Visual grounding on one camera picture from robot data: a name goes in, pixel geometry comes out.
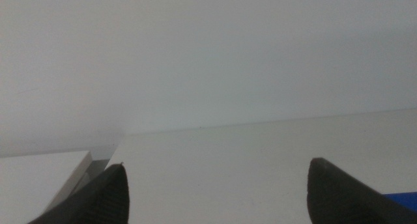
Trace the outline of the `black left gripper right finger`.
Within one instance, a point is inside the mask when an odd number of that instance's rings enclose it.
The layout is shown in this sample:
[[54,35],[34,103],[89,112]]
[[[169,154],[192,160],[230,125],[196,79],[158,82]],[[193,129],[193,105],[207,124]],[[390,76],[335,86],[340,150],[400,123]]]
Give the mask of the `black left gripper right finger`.
[[375,191],[324,158],[309,165],[307,208],[318,224],[416,224],[416,211]]

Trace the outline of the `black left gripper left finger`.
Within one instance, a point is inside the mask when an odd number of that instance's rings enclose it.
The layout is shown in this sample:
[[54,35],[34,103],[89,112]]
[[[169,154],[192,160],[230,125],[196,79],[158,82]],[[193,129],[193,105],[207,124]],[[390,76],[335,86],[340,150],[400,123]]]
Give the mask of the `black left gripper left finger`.
[[130,196],[123,164],[114,164],[30,224],[128,224]]

